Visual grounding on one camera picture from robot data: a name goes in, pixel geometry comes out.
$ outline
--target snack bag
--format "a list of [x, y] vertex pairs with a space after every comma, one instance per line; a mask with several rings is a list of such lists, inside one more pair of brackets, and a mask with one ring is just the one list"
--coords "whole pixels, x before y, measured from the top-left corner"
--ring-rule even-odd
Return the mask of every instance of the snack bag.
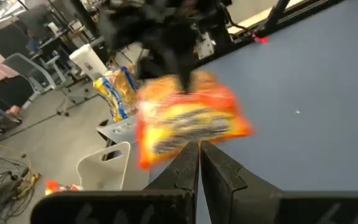
[[47, 180], [47, 188], [45, 189], [45, 195], [50, 195], [55, 192], [62, 192], [66, 190], [82, 190], [82, 187], [71, 184], [70, 186], [60, 185], [56, 181]]
[[136, 112], [136, 84], [126, 67], [109, 70], [104, 77], [93, 82], [93, 88], [108, 102], [114, 122]]
[[188, 141], [218, 142], [253, 133], [229, 89], [208, 72], [194, 72], [192, 79], [188, 95], [174, 75], [152, 80], [139, 90], [141, 168], [177, 155]]

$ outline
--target blue table surface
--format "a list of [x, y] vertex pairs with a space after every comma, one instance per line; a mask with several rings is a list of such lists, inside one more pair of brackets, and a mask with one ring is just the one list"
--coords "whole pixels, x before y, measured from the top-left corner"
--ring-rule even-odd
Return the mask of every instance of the blue table surface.
[[[258, 132], [224, 152], [282, 190], [358, 190], [358, 0], [201, 69], [231, 88]], [[197, 209], [210, 223], [201, 180]]]

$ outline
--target person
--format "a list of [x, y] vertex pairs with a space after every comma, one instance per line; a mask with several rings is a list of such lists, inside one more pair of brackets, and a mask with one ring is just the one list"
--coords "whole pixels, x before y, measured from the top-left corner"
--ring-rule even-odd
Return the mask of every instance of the person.
[[26, 30], [27, 36], [29, 37], [29, 43], [27, 44], [30, 54], [35, 54], [40, 48], [40, 40], [30, 29]]

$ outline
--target floor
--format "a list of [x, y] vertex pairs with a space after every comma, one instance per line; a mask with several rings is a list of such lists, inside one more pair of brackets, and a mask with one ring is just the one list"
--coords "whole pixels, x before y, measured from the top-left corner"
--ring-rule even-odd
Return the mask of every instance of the floor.
[[[358, 54], [352, 53], [358, 52], [358, 48], [355, 47], [356, 43], [352, 46], [344, 42], [333, 44], [326, 39], [327, 35], [332, 35], [333, 40], [340, 39], [341, 36], [337, 35], [346, 35], [358, 42], [358, 8], [355, 8], [355, 2], [356, 0], [348, 0], [330, 9], [331, 12], [322, 12], [321, 16], [314, 16], [278, 32], [271, 36], [271, 43], [268, 45], [250, 45], [247, 50], [240, 49], [204, 67], [220, 77], [235, 77], [221, 80], [246, 105], [244, 109], [261, 133], [249, 140], [231, 141], [221, 147], [230, 156], [238, 158], [240, 163], [247, 164], [252, 172], [282, 189], [330, 190], [340, 185], [343, 190], [352, 190], [358, 186], [358, 167], [354, 170], [354, 166], [346, 167], [339, 162], [347, 159], [358, 161], [358, 141], [351, 141], [354, 140], [354, 134], [358, 136], [358, 121], [353, 119], [358, 116], [358, 79], [346, 82], [352, 80], [352, 75], [358, 76], [358, 66], [351, 63], [358, 62], [355, 58]], [[238, 22], [246, 18], [242, 17], [242, 10], [251, 16], [272, 5], [271, 2], [265, 3], [266, 5], [262, 5], [259, 1], [253, 1], [250, 4], [254, 7], [231, 7], [230, 10], [234, 20]], [[238, 4], [244, 2], [234, 2], [234, 6]], [[339, 19], [332, 20], [327, 13], [347, 15], [345, 18], [351, 26], [337, 25]], [[305, 32], [299, 26], [309, 26], [312, 31]], [[337, 27], [338, 33], [333, 33], [330, 27]], [[347, 27], [352, 27], [352, 32], [348, 32]], [[289, 46], [282, 41], [287, 39], [291, 39], [287, 43], [298, 47], [289, 51]], [[319, 47], [306, 49], [303, 47], [305, 43]], [[305, 52], [320, 66], [316, 67], [302, 60]], [[346, 60], [346, 66], [343, 66], [341, 57]], [[21, 154], [27, 154], [33, 169], [42, 174], [30, 207], [8, 223], [29, 223], [31, 207], [45, 195], [45, 180], [48, 178], [62, 184], [77, 184], [76, 163], [83, 156], [104, 147], [104, 141], [95, 127], [109, 118], [107, 104], [100, 97], [95, 97], [72, 108], [69, 117], [54, 116], [54, 108], [61, 98], [59, 92], [50, 92], [37, 98], [25, 112], [24, 123], [7, 133], [11, 137], [0, 142], [17, 149]], [[296, 114], [296, 110], [300, 110], [301, 114]], [[49, 119], [33, 126], [45, 118]], [[305, 139], [305, 133], [313, 138]], [[299, 151], [299, 148], [305, 147], [305, 141], [306, 148], [310, 150], [307, 156]], [[343, 150], [346, 153], [337, 157], [336, 153]], [[18, 158], [17, 154], [1, 149], [0, 156]], [[314, 161], [319, 161], [319, 166], [315, 166]], [[277, 170], [281, 175], [277, 176], [270, 170]], [[353, 181], [349, 182], [348, 177], [341, 175], [343, 172], [348, 172]], [[324, 174], [325, 185], [319, 184], [321, 174]], [[204, 216], [208, 214], [208, 210], [203, 194], [199, 196], [198, 212], [202, 214], [198, 215], [198, 221], [207, 223], [208, 219]]]

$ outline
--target orange snack bag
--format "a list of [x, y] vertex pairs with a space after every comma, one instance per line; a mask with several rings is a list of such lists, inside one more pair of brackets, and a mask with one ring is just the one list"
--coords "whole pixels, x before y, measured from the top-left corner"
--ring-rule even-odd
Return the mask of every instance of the orange snack bag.
[[140, 167], [148, 169], [177, 155], [188, 141], [223, 141], [253, 133], [236, 97], [212, 74], [192, 74], [190, 94], [176, 76], [149, 81], [139, 90], [137, 137]]

